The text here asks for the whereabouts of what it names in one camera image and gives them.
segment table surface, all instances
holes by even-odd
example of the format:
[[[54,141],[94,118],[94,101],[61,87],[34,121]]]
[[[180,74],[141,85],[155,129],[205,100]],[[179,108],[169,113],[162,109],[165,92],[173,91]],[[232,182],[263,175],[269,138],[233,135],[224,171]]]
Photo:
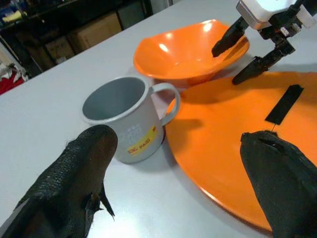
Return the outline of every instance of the table surface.
[[[137,75],[133,54],[143,38],[213,18],[231,24],[239,17],[236,3],[183,0],[0,96],[0,224],[67,142],[88,127],[80,119],[83,100],[115,77]],[[248,53],[217,77],[236,74],[254,55],[273,48],[252,29],[246,35]],[[303,29],[290,40],[297,51],[271,70],[316,71],[316,39],[316,27]],[[169,101],[168,95],[154,97],[160,116]],[[96,213],[90,238],[266,236],[211,202],[181,171],[166,141],[140,163],[113,159],[105,188],[115,222],[106,212]]]

